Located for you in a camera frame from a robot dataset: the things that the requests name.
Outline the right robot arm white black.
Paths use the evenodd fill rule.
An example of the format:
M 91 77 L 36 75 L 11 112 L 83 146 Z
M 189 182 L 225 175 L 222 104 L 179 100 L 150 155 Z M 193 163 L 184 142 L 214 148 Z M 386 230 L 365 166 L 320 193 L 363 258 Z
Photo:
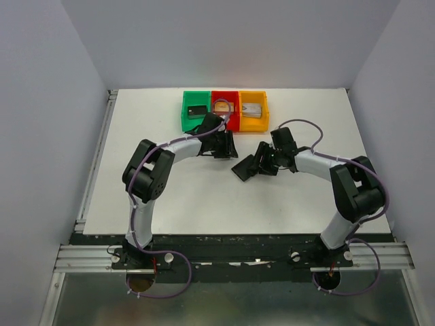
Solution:
M 297 146 L 287 127 L 271 132 L 272 143 L 260 142 L 232 167 L 243 182 L 255 175 L 276 176 L 280 168 L 307 173 L 331 182 L 336 212 L 328 226 L 316 236 L 301 259 L 313 266 L 328 266 L 350 242 L 363 220 L 387 204 L 386 191 L 365 156 L 352 160 L 327 158 L 308 147 Z

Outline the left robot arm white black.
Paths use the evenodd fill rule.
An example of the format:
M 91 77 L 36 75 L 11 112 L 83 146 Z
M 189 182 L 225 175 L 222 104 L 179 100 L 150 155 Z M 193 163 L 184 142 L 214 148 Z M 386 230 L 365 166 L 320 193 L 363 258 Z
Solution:
M 171 249 L 151 248 L 152 218 L 156 201 L 165 190 L 173 165 L 188 158 L 211 156 L 215 159 L 237 158 L 229 117 L 207 113 L 203 122 L 164 143 L 148 139 L 139 142 L 128 162 L 122 182 L 129 197 L 130 217 L 124 250 L 138 259 L 150 258 L 155 267 L 168 268 L 174 262 L 188 262 Z

